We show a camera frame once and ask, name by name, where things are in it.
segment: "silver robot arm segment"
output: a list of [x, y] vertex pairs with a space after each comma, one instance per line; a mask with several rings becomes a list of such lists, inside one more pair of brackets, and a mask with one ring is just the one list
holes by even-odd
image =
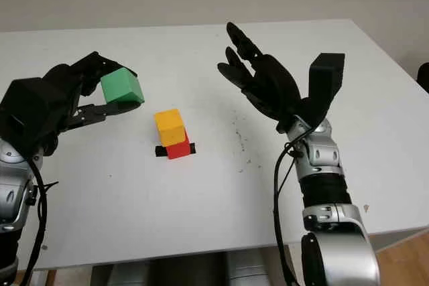
[[[34, 157], [42, 168], [43, 151]], [[37, 187], [33, 172], [24, 158], [8, 142], [0, 138], [0, 281], [13, 282], [17, 272], [18, 240], [27, 220], [30, 206], [36, 204]]]
[[[308, 131], [297, 121], [289, 140]], [[306, 285], [381, 285], [375, 253], [359, 209], [351, 203], [341, 167], [339, 149], [331, 138], [327, 119], [299, 141], [296, 172], [304, 194], [302, 264]]]

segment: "robotic hand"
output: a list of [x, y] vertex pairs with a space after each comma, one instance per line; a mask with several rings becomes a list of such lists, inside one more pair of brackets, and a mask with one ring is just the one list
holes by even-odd
[[18, 240], [39, 191], [40, 225], [22, 285], [27, 285], [37, 261], [46, 228], [46, 190], [50, 186], [43, 184], [39, 170], [43, 156], [56, 150], [59, 134], [140, 106], [139, 102], [110, 102], [78, 107], [80, 95], [91, 95], [101, 77], [122, 67], [93, 52], [71, 66], [53, 67], [43, 78], [10, 84], [0, 104], [0, 285], [10, 285], [15, 279]]
[[250, 62], [255, 74], [230, 47], [226, 50], [228, 64], [218, 64], [219, 71], [257, 110], [278, 121], [277, 131], [287, 133], [290, 140], [274, 174], [275, 235], [286, 283], [298, 284], [286, 264], [278, 210], [283, 186], [278, 188], [278, 171], [284, 155], [290, 154], [304, 195], [304, 227], [309, 231], [301, 241], [306, 285], [380, 285], [377, 259], [359, 210], [347, 193], [339, 150], [325, 119], [341, 87], [345, 55], [320, 54], [310, 66], [308, 97], [301, 98], [294, 78], [273, 56], [262, 54], [233, 23], [227, 24], [227, 32], [238, 55]]

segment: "white table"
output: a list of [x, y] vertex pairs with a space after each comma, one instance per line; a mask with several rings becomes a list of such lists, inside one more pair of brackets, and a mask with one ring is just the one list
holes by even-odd
[[[370, 234], [429, 223], [429, 96], [352, 21], [241, 24], [294, 75], [301, 93], [320, 52], [346, 53], [328, 118], [353, 202]], [[274, 244], [273, 165], [286, 136], [221, 76], [225, 25], [0, 34], [0, 95], [93, 50], [139, 74], [138, 110], [60, 136], [45, 158], [48, 229], [37, 268], [108, 263]], [[104, 103], [101, 89], [81, 103]], [[153, 115], [178, 108], [197, 154], [157, 158]], [[280, 201], [284, 241], [304, 234], [295, 173]], [[38, 226], [21, 238], [20, 268]]]

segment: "toy block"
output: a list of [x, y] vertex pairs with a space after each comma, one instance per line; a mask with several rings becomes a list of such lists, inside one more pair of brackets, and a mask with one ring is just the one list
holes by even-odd
[[137, 77], [122, 67], [101, 78], [101, 86], [106, 103], [110, 102], [139, 102], [145, 101]]
[[176, 159], [190, 155], [190, 144], [188, 135], [185, 131], [185, 141], [166, 147], [168, 159]]
[[185, 126], [178, 109], [156, 113], [155, 122], [162, 146], [168, 147], [185, 141]]

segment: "wooden floor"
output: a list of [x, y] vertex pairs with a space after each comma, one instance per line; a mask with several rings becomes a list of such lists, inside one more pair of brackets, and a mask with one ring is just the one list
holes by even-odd
[[377, 255], [382, 286], [429, 286], [429, 233]]

